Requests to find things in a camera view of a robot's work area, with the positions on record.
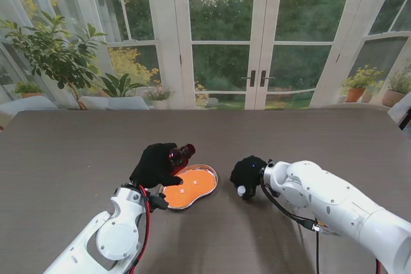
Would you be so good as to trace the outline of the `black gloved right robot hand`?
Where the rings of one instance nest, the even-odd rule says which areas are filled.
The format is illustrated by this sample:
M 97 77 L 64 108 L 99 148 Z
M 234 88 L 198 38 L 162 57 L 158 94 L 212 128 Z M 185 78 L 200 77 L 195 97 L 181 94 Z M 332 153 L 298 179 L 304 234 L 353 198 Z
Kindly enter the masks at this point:
M 248 201 L 255 196 L 266 166 L 264 160 L 253 155 L 238 161 L 234 166 L 230 181 L 243 201 Z

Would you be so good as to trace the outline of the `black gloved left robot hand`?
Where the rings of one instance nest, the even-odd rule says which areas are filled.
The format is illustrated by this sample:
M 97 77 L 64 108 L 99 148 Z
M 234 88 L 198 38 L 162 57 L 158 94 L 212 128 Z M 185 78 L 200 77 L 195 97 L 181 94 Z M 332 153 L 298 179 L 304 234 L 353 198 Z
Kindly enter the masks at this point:
M 134 171 L 130 175 L 130 182 L 135 186 L 141 185 L 151 189 L 161 184 L 165 187 L 183 183 L 178 176 L 172 175 L 169 154 L 176 148 L 175 143 L 156 143 L 149 145 L 142 153 Z

